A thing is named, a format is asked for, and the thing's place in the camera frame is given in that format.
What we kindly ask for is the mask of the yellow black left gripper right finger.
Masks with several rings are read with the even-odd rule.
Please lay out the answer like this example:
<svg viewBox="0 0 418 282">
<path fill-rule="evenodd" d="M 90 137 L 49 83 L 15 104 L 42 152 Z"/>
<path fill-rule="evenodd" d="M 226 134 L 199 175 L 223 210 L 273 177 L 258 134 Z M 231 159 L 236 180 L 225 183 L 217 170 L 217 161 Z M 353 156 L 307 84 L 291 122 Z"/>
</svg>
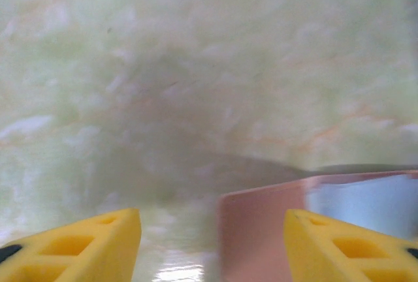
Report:
<svg viewBox="0 0 418 282">
<path fill-rule="evenodd" d="M 416 281 L 417 243 L 306 210 L 285 213 L 293 281 Z"/>
</svg>

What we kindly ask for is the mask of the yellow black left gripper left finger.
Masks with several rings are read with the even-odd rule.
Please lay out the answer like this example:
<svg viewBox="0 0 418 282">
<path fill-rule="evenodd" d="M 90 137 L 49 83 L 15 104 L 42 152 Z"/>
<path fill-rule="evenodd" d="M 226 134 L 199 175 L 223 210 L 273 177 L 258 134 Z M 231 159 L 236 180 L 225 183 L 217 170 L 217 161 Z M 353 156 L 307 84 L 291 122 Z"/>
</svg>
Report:
<svg viewBox="0 0 418 282">
<path fill-rule="evenodd" d="M 1 247 L 1 280 L 131 281 L 140 239 L 136 208 L 46 230 Z"/>
</svg>

